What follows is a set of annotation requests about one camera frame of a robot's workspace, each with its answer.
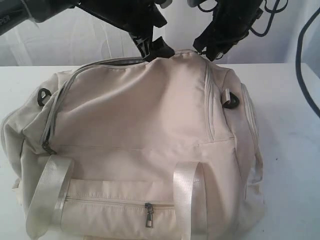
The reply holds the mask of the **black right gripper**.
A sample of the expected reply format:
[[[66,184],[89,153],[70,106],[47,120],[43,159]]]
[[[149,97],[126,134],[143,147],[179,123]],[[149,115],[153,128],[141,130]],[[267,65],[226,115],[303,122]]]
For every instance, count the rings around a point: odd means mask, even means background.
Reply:
[[[208,11],[212,13],[212,26],[198,36],[193,47],[213,62],[246,38],[249,28],[260,18],[261,0],[217,0]]]

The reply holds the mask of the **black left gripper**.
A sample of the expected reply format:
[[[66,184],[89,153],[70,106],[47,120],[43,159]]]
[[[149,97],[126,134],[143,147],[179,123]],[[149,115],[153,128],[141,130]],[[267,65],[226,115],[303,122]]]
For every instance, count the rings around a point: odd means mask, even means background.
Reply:
[[[129,33],[145,61],[171,58],[175,51],[160,36],[152,42],[153,27],[167,24],[153,0],[73,0],[72,3],[92,16]]]

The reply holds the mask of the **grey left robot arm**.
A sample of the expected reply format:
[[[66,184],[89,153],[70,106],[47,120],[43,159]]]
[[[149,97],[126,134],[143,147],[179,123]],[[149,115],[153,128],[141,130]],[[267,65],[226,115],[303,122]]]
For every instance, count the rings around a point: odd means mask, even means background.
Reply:
[[[151,62],[175,54],[162,37],[153,39],[154,28],[167,24],[158,8],[164,9],[170,4],[170,0],[2,0],[0,33],[4,34],[26,20],[42,23],[77,7],[127,32],[141,57]]]

